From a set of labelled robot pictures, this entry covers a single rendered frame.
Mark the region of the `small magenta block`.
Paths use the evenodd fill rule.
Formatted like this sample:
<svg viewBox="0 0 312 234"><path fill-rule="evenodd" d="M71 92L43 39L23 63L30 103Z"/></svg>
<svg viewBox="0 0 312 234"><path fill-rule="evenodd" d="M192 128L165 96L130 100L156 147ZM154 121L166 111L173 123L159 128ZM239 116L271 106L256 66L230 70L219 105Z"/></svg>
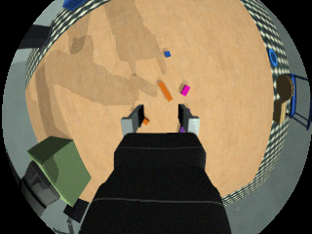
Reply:
<svg viewBox="0 0 312 234"><path fill-rule="evenodd" d="M189 91L189 89L190 89L190 87L184 85L184 87L183 87L183 89L182 89L182 91L181 91L181 94L184 95L184 96L186 96L187 93L188 93L188 91Z"/></svg>

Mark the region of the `purple rod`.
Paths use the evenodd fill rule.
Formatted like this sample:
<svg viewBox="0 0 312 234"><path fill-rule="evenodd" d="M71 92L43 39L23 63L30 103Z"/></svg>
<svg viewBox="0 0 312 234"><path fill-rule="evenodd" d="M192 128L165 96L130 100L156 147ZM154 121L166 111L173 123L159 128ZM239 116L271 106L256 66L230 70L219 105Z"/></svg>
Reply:
<svg viewBox="0 0 312 234"><path fill-rule="evenodd" d="M184 129L183 129L183 127L182 126L180 126L180 128L179 128L179 131L178 131L179 133L184 133Z"/></svg>

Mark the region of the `orange rod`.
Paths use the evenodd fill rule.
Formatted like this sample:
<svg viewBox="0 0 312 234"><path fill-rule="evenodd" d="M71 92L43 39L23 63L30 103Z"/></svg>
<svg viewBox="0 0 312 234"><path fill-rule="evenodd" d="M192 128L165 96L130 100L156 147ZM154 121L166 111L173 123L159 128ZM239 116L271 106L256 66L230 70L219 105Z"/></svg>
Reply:
<svg viewBox="0 0 312 234"><path fill-rule="evenodd" d="M149 123L149 121L150 121L150 120L148 120L148 119L144 116L144 120L143 120L142 123L143 123L144 125L147 125L147 124Z"/></svg>
<svg viewBox="0 0 312 234"><path fill-rule="evenodd" d="M167 90L166 86L164 85L163 81L160 82L159 84L160 89L164 93L165 97L167 98L168 101L172 100L172 96L170 95L169 91Z"/></svg>

